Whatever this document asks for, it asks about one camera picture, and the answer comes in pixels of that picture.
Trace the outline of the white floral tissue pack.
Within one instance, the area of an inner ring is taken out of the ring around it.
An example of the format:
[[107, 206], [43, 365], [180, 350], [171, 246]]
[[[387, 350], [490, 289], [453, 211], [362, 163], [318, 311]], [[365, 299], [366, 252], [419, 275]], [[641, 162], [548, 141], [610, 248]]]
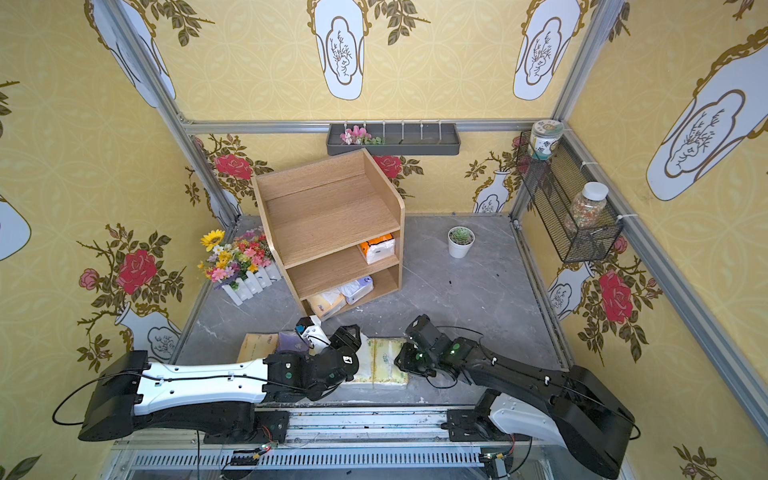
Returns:
[[361, 346], [356, 352], [359, 368], [354, 375], [354, 383], [371, 383], [374, 366], [374, 347], [372, 340], [366, 335], [361, 335]]

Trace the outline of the purple tissue pack bottom shelf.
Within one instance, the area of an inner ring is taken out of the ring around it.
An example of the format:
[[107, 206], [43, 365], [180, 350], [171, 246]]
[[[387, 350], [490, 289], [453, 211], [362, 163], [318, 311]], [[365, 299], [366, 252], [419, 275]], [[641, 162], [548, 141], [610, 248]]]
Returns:
[[353, 305], [374, 290], [374, 282], [370, 276], [353, 280], [339, 288], [348, 305]]

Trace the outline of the yellow floral tissue pack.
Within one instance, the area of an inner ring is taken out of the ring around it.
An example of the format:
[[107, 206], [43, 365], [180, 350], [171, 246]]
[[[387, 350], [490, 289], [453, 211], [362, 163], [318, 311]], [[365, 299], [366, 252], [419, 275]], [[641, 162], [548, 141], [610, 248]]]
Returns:
[[404, 344], [405, 341], [398, 338], [369, 340], [373, 358], [372, 380], [374, 384], [405, 386], [408, 383], [408, 374], [395, 364]]

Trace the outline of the purple Vinda tissue pack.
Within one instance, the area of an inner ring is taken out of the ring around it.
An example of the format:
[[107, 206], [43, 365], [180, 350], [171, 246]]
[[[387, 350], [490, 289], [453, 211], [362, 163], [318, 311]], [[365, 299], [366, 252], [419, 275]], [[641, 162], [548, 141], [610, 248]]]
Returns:
[[277, 353], [296, 353], [308, 355], [310, 347], [307, 342], [295, 331], [281, 331], [278, 333]]

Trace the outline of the orange cream tissue pack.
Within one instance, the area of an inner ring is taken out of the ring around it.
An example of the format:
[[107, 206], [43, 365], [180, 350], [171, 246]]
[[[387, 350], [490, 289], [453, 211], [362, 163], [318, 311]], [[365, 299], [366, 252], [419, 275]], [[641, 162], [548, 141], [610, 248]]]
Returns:
[[248, 362], [264, 359], [276, 352], [279, 343], [279, 334], [249, 333], [241, 344], [237, 362]]

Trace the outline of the orange white tissue box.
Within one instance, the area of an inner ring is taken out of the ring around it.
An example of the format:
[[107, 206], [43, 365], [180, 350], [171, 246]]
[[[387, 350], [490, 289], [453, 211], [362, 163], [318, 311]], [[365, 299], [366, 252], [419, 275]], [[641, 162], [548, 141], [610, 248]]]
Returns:
[[368, 265], [396, 256], [396, 240], [391, 233], [363, 241], [358, 248]]

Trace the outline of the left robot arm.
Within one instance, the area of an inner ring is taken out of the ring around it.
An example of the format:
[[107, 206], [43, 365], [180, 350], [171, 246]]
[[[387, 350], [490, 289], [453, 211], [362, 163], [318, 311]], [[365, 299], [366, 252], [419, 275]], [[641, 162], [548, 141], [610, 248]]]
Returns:
[[175, 429], [197, 431], [208, 444], [281, 443], [288, 405], [319, 401], [359, 370], [357, 325], [297, 341], [263, 359], [224, 365], [169, 365], [150, 361], [145, 350], [129, 352], [91, 381], [77, 437], [102, 442]]

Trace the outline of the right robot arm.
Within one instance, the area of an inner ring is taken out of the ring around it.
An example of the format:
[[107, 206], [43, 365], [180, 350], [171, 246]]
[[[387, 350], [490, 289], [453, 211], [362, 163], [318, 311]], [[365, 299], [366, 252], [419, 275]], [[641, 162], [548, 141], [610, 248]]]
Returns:
[[531, 366], [495, 353], [480, 340], [450, 338], [421, 315], [408, 325], [395, 359], [403, 372], [439, 373], [481, 387], [471, 409], [451, 409], [443, 429], [453, 442], [523, 435], [559, 445], [586, 469], [618, 478], [628, 444], [640, 435], [627, 407], [589, 370]]

